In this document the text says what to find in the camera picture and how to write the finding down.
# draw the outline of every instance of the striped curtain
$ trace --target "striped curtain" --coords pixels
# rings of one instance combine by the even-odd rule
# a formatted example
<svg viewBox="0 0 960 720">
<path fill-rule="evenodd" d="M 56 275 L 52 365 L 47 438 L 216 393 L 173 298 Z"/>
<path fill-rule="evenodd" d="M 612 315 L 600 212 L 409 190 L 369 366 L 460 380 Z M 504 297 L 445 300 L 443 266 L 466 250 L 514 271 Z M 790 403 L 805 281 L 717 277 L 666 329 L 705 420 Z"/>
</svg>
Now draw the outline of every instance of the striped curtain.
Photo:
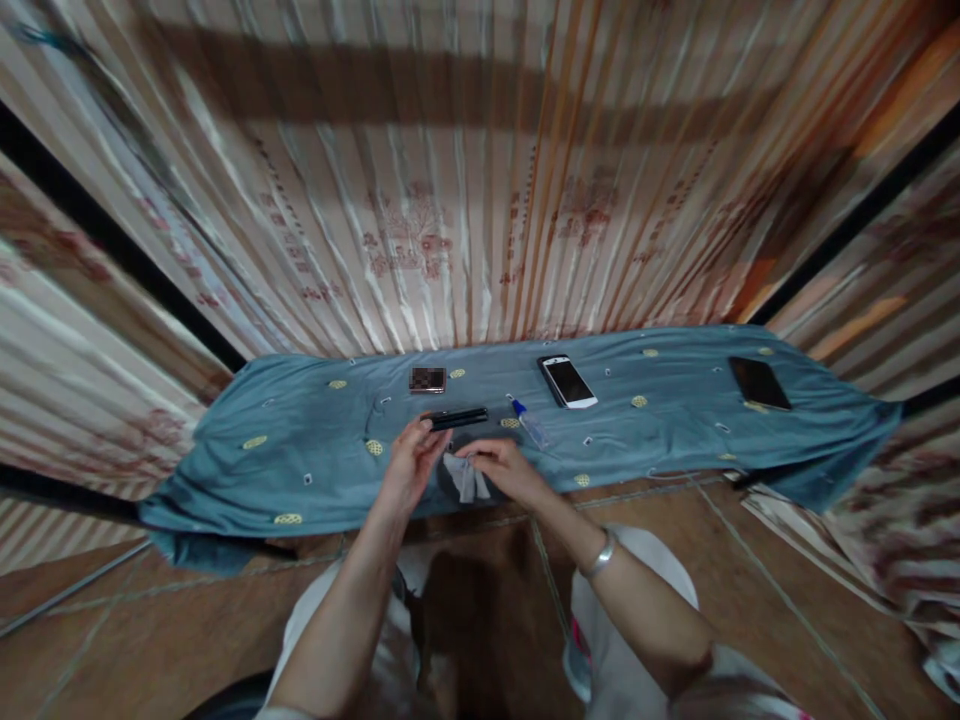
<svg viewBox="0 0 960 720">
<path fill-rule="evenodd" d="M 835 213 L 960 101 L 960 23 L 949 26 L 866 133 Z M 903 400 L 960 374 L 960 142 L 871 222 L 773 320 L 841 378 Z M 903 424 L 851 490 L 817 517 L 759 492 L 747 501 L 778 534 L 930 650 L 926 669 L 960 702 L 960 401 Z"/>
<path fill-rule="evenodd" d="M 11 0 L 0 98 L 244 356 L 397 353 L 743 315 L 955 16 Z"/>
<path fill-rule="evenodd" d="M 128 499 L 230 374 L 0 155 L 0 462 Z M 0 574 L 138 535 L 0 500 Z"/>
</svg>

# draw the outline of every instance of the brown floor tile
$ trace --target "brown floor tile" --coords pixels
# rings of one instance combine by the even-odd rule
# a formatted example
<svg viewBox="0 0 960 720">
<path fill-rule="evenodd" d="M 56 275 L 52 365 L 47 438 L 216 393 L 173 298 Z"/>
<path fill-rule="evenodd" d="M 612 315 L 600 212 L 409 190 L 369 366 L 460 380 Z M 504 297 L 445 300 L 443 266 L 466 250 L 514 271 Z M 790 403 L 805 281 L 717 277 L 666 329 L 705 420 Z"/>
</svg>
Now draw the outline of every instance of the brown floor tile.
<svg viewBox="0 0 960 720">
<path fill-rule="evenodd" d="M 218 576 L 212 573 L 175 568 L 167 562 L 155 547 L 150 547 L 145 551 L 143 562 L 140 563 L 140 567 L 130 578 L 124 593 L 138 593 L 155 587 L 216 577 Z"/>
<path fill-rule="evenodd" d="M 902 623 L 781 540 L 740 505 L 739 493 L 720 486 L 704 491 L 887 717 L 957 717 L 956 706 L 921 669 L 920 643 Z"/>
<path fill-rule="evenodd" d="M 614 483 L 613 485 L 588 487 L 584 488 L 583 490 L 576 490 L 571 493 L 566 493 L 564 497 L 576 505 L 581 503 L 594 503 L 623 497 L 624 495 L 633 495 L 634 493 L 646 492 L 648 490 L 654 490 L 657 488 L 686 485 L 694 480 L 705 482 L 715 478 L 716 473 L 713 471 L 697 472 L 693 473 L 693 478 L 689 477 L 688 473 L 664 473 L 659 477 L 659 480 L 651 480 L 650 478 L 643 477 L 636 478 L 635 480 L 627 480 L 626 482 L 622 483 Z"/>
<path fill-rule="evenodd" d="M 529 523 L 431 543 L 424 667 L 455 658 L 474 718 L 582 718 L 561 664 L 563 632 Z"/>
<path fill-rule="evenodd" d="M 294 604 L 325 566 L 118 605 L 50 717 L 183 717 L 225 686 L 273 667 Z"/>
<path fill-rule="evenodd" d="M 777 595 L 696 489 L 649 495 L 582 511 L 600 523 L 622 523 L 657 535 L 693 579 L 700 609 L 723 640 L 763 668 L 816 718 L 872 718 L 815 639 Z M 566 608 L 573 563 L 541 527 Z"/>
<path fill-rule="evenodd" d="M 132 540 L 3 575 L 0 577 L 0 618 L 29 612 L 141 542 Z M 71 595 L 63 604 L 110 597 L 123 585 L 135 562 L 136 558 L 131 558 Z"/>
<path fill-rule="evenodd" d="M 333 558 L 336 556 L 340 548 L 340 537 L 341 533 L 333 535 L 307 535 L 298 538 L 280 538 L 271 542 L 276 542 L 276 544 L 282 547 L 295 548 L 298 558 L 306 560 L 308 558 Z M 130 584 L 125 591 L 126 593 L 139 593 L 152 588 L 165 587 L 178 583 L 223 579 L 222 575 L 216 573 L 204 573 L 187 568 L 173 567 L 155 548 L 150 548 L 146 552 L 147 556 L 144 558 L 136 574 L 131 578 Z M 257 555 L 247 564 L 244 572 L 262 570 L 286 562 L 289 561 Z"/>
<path fill-rule="evenodd" d="M 38 618 L 0 639 L 0 718 L 37 716 L 104 612 Z"/>
<path fill-rule="evenodd" d="M 429 518 L 411 520 L 403 536 L 405 545 L 411 543 L 433 542 L 445 537 L 481 532 L 490 526 L 507 525 L 520 522 L 527 512 L 514 502 L 493 507 L 470 508 L 449 515 L 436 515 Z M 346 551 L 357 539 L 360 530 L 345 532 L 343 550 Z"/>
</svg>

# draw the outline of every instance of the person's right hand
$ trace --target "person's right hand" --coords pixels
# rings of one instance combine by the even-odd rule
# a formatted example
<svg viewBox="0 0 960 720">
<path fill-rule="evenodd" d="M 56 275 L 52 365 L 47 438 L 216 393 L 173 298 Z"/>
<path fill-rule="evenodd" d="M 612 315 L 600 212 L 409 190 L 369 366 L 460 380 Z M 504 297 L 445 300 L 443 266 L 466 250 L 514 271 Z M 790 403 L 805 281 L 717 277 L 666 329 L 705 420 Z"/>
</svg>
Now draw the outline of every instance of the person's right hand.
<svg viewBox="0 0 960 720">
<path fill-rule="evenodd" d="M 538 498 L 553 492 L 509 438 L 474 440 L 460 448 L 457 457 L 464 458 L 471 453 L 476 453 L 470 462 L 477 470 L 490 478 L 507 497 L 528 509 Z"/>
</svg>

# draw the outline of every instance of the small plastic bottle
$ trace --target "small plastic bottle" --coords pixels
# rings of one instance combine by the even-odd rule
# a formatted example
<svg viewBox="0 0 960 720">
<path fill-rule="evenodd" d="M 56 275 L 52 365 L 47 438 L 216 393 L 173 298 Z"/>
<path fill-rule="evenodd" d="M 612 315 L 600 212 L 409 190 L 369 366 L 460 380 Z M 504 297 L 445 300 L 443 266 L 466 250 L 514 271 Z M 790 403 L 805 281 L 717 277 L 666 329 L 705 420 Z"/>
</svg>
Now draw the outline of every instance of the small plastic bottle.
<svg viewBox="0 0 960 720">
<path fill-rule="evenodd" d="M 546 450 L 550 446 L 550 438 L 547 437 L 547 431 L 543 429 L 543 425 L 530 414 L 530 411 L 519 400 L 514 399 L 510 402 L 513 404 L 513 410 L 517 413 L 517 420 L 523 425 L 523 429 L 527 431 L 538 448 Z"/>
</svg>

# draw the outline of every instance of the silver bracelet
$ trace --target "silver bracelet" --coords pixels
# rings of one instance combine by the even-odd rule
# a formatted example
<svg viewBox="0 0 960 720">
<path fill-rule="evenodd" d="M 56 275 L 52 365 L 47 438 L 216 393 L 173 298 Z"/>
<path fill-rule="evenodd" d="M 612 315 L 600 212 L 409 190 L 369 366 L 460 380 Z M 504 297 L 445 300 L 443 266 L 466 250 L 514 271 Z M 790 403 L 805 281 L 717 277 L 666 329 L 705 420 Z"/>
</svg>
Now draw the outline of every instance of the silver bracelet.
<svg viewBox="0 0 960 720">
<path fill-rule="evenodd" d="M 603 546 L 603 550 L 601 550 L 600 554 L 597 555 L 597 559 L 594 561 L 593 567 L 583 573 L 583 576 L 587 578 L 587 580 L 595 577 L 598 572 L 610 564 L 610 558 L 613 557 L 613 548 L 617 544 L 617 539 L 609 530 L 604 529 L 604 532 L 607 534 L 607 544 Z"/>
</svg>

